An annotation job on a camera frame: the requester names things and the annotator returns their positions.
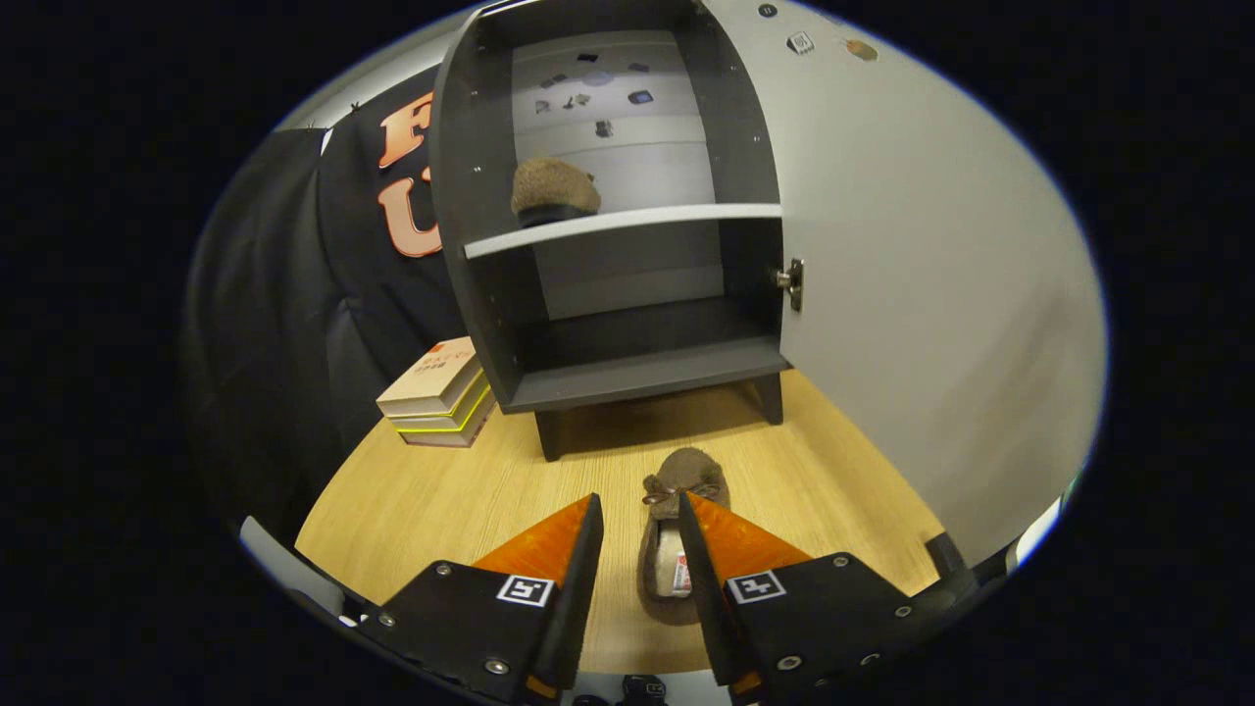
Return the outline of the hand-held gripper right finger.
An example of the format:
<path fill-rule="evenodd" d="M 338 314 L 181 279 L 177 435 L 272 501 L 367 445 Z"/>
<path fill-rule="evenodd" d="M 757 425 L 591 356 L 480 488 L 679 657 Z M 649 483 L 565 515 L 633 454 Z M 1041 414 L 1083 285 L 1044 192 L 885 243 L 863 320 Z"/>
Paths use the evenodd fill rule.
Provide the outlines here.
<path fill-rule="evenodd" d="M 710 670 L 734 705 L 821 705 L 940 626 L 946 581 L 915 594 L 847 551 L 750 559 L 719 532 L 740 518 L 695 493 L 678 500 Z"/>

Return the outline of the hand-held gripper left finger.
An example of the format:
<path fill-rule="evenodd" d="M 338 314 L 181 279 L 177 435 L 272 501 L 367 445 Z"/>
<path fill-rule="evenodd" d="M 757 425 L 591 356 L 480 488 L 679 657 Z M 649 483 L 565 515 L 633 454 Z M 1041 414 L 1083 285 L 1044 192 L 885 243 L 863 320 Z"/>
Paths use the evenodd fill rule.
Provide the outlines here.
<path fill-rule="evenodd" d="M 602 548 L 589 493 L 471 564 L 435 561 L 365 602 L 364 640 L 474 705 L 557 705 L 574 688 Z"/>

